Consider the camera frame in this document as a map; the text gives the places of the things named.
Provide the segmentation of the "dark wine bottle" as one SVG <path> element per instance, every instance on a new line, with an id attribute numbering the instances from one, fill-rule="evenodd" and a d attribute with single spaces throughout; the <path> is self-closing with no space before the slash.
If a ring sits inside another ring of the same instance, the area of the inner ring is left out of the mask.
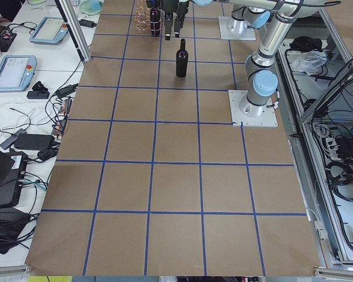
<path id="1" fill-rule="evenodd" d="M 186 50 L 186 40 L 181 39 L 179 50 L 176 52 L 176 75 L 186 77 L 188 67 L 188 51 Z"/>

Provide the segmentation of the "dark wine bottle front basket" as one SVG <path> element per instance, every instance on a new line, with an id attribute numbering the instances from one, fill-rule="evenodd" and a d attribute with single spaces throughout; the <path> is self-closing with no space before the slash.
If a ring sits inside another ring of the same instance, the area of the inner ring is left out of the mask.
<path id="1" fill-rule="evenodd" d="M 150 2 L 150 29 L 154 37 L 161 35 L 161 10 L 159 8 L 159 1 Z"/>

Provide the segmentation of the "green glass plate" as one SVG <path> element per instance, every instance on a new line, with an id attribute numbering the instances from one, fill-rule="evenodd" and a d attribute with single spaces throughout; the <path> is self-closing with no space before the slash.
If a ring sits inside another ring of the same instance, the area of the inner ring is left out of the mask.
<path id="1" fill-rule="evenodd" d="M 102 11 L 104 2 L 99 0 L 81 1 L 79 10 L 85 15 L 97 15 Z"/>

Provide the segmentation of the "black power adapter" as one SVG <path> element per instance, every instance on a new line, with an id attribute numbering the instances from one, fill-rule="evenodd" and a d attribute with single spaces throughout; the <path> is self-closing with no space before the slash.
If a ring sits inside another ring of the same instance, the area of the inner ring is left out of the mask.
<path id="1" fill-rule="evenodd" d="M 91 20 L 87 20 L 87 19 L 80 19 L 79 20 L 79 24 L 81 26 L 87 27 L 87 28 L 94 28 L 96 27 L 96 23 L 94 21 Z"/>

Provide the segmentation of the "teach pendant far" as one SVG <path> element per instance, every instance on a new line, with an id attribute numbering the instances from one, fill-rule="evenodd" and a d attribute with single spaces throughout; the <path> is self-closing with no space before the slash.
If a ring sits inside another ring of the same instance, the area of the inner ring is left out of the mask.
<path id="1" fill-rule="evenodd" d="M 29 41 L 35 44 L 58 45 L 67 33 L 68 27 L 62 18 L 44 17 Z"/>

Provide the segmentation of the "teach pendant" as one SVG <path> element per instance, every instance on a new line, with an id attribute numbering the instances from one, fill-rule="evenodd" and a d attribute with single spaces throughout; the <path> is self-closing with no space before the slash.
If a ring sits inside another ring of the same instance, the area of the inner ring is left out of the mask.
<path id="1" fill-rule="evenodd" d="M 31 84 L 37 58 L 34 55 L 6 55 L 0 64 L 0 92 L 22 92 Z"/>
<path id="2" fill-rule="evenodd" d="M 29 41 L 35 44 L 58 45 L 67 33 L 68 27 L 62 18 L 44 17 Z"/>

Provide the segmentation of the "crumpled white cloth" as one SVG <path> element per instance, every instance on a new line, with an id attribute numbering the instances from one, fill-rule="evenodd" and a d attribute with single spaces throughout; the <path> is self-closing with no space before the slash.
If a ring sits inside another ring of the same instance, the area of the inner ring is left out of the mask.
<path id="1" fill-rule="evenodd" d="M 291 69 L 296 72 L 305 72 L 309 76 L 317 75 L 322 71 L 322 66 L 326 64 L 327 59 L 325 52 L 304 52 L 291 63 Z"/>

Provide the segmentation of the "black webcam on stand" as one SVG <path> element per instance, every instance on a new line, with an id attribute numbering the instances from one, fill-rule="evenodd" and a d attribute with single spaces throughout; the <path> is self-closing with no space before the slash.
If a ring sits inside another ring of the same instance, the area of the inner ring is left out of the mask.
<path id="1" fill-rule="evenodd" d="M 48 99 L 49 98 L 49 90 L 45 85 L 39 80 L 32 87 L 26 97 L 28 99 Z"/>

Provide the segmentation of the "teach pendant near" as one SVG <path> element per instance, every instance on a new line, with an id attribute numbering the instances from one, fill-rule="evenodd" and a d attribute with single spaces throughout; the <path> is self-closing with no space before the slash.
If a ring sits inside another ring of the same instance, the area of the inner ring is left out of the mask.
<path id="1" fill-rule="evenodd" d="M 37 58 L 34 55 L 6 55 L 0 64 L 0 92 L 22 92 L 31 84 Z"/>

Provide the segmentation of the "black power brick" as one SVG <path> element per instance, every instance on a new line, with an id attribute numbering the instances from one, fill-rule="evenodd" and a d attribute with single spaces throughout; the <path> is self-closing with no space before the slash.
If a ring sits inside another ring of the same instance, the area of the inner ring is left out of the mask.
<path id="1" fill-rule="evenodd" d="M 55 145 L 55 139 L 52 135 L 39 135 L 39 134 L 24 134 L 18 135 L 14 143 L 17 149 L 25 150 L 42 150 L 49 149 Z"/>

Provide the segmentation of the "black laptop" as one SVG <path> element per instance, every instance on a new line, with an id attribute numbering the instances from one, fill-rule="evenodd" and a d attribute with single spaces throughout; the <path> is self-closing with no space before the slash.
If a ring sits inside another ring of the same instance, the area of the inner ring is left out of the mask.
<path id="1" fill-rule="evenodd" d="M 24 152 L 0 151 L 0 208 L 14 207 L 18 204 L 27 157 Z"/>

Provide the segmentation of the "aluminium frame post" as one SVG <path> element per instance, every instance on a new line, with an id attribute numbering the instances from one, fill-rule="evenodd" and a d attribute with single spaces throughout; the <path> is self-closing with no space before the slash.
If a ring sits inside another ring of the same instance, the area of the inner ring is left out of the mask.
<path id="1" fill-rule="evenodd" d="M 91 51 L 89 50 L 88 44 L 72 4 L 68 0 L 55 0 L 55 3 L 64 22 L 67 25 L 80 60 L 83 62 L 88 62 L 91 58 Z"/>

